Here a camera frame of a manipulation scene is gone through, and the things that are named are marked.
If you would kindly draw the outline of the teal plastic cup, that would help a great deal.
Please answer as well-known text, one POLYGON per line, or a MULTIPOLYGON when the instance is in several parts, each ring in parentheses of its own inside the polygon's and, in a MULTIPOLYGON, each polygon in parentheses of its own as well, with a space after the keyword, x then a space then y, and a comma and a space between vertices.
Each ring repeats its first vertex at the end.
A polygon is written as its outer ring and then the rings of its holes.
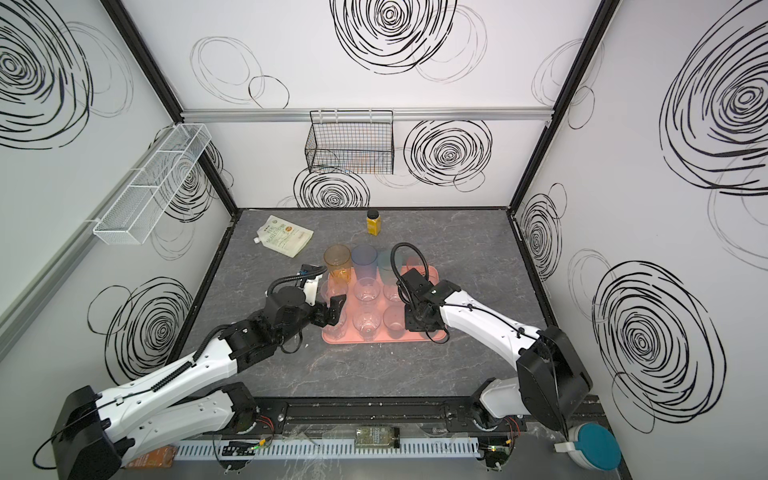
POLYGON ((397 283, 397 276, 391 262, 390 248, 383 249, 378 253, 377 268, 383 285, 395 285, 397 283))

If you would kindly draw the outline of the pink plastic cup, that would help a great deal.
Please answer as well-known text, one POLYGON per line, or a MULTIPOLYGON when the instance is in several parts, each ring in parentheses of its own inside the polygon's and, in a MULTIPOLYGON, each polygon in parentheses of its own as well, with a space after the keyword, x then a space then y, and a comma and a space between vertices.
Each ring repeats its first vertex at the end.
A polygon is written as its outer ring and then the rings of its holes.
POLYGON ((425 264, 422 258, 416 253, 408 254, 406 256, 405 271, 415 269, 420 274, 424 274, 428 268, 429 265, 425 264))

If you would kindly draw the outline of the clear cup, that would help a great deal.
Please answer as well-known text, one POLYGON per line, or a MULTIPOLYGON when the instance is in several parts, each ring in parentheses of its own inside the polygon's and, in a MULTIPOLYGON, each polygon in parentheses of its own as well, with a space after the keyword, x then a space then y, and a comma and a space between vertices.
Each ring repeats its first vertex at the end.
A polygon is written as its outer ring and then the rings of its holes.
POLYGON ((365 341, 376 338, 382 322, 381 312, 372 307, 361 308, 353 316, 353 325, 365 341))

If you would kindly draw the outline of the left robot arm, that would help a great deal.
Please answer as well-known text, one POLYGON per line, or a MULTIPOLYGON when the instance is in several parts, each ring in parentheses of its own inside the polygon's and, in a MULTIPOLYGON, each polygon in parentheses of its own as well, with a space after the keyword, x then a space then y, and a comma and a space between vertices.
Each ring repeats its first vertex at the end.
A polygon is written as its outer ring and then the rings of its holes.
POLYGON ((95 391, 83 386, 65 399, 47 445, 51 470, 61 479, 109 479, 132 460, 178 440, 220 431, 255 403, 245 387, 220 387, 198 399, 189 396, 226 380, 302 338, 309 325, 338 324, 347 297, 322 302, 316 292, 324 266, 305 265, 274 280, 261 309, 214 327, 191 354, 122 385, 95 391))

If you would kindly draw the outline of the amber plastic cup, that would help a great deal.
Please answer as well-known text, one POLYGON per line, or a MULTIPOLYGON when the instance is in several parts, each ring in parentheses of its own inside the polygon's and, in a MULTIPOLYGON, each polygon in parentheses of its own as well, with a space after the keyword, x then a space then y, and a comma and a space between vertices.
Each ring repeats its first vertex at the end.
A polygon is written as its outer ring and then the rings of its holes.
POLYGON ((348 284, 352 277, 351 250, 343 244, 329 246, 323 255, 329 276, 348 284))

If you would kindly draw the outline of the clear faceted glass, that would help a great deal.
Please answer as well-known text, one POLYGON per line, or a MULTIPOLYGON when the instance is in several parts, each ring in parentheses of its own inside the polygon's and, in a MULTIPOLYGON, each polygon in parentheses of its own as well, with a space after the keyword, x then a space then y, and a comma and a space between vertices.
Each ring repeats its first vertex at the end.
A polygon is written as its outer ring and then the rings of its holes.
POLYGON ((335 296, 346 295, 348 293, 348 284, 343 280, 329 278, 324 281, 320 287, 320 294, 323 301, 329 304, 335 296))

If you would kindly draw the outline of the pink plastic tray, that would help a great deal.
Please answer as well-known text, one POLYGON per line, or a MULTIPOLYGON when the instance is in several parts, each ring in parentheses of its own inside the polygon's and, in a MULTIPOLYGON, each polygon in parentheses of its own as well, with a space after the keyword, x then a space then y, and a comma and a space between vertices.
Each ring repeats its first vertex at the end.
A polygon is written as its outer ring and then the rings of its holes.
MULTIPOLYGON (((344 312, 346 313, 348 317, 348 330, 346 335, 340 339, 340 340, 331 340, 327 337, 327 327, 324 327, 322 329, 322 338, 323 340, 330 344, 330 345, 345 345, 345 344, 373 344, 373 343, 403 343, 403 342, 430 342, 431 340, 435 340, 438 343, 442 343, 446 340, 447 336, 446 333, 442 330, 439 330, 437 332, 432 332, 429 334, 426 333, 417 333, 417 332, 410 332, 406 330, 406 333, 403 335, 400 339, 392 339, 386 331, 386 328, 384 326, 384 323, 382 322, 382 325, 380 327, 380 330, 378 332, 378 335, 373 341, 365 341, 361 338, 358 331, 355 329, 353 325, 353 316, 354 314, 361 308, 361 307, 354 294, 353 294, 353 286, 355 285, 357 279, 355 276, 352 276, 351 281, 349 283, 348 287, 348 293, 347 293, 347 301, 344 306, 344 312)), ((372 307, 375 309, 378 309, 381 312, 382 320, 383 320, 383 314, 384 311, 392 305, 404 305, 404 303, 393 303, 389 302, 385 299, 384 295, 382 294, 382 284, 381 285, 381 293, 380 296, 376 302, 376 304, 372 307)))

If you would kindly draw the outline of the blue plastic cup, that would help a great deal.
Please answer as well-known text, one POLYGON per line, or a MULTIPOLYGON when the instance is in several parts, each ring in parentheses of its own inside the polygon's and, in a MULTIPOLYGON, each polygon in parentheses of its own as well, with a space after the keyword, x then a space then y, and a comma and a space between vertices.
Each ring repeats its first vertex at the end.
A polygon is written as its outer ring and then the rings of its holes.
POLYGON ((357 245, 351 251, 351 259, 358 280, 376 278, 378 251, 375 247, 368 244, 357 245))

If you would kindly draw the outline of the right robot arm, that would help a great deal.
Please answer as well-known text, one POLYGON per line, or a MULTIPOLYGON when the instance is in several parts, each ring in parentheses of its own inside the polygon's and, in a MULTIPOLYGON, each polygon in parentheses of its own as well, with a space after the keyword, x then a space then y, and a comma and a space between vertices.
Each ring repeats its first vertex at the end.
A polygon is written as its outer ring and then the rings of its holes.
POLYGON ((425 256, 411 243, 395 244, 389 263, 404 302, 406 330, 428 338, 461 331, 514 368, 515 377, 489 379, 473 395, 470 411, 478 428, 491 431, 509 417, 531 416, 550 430, 567 432, 593 382, 564 331, 515 321, 448 280, 433 283, 425 256))

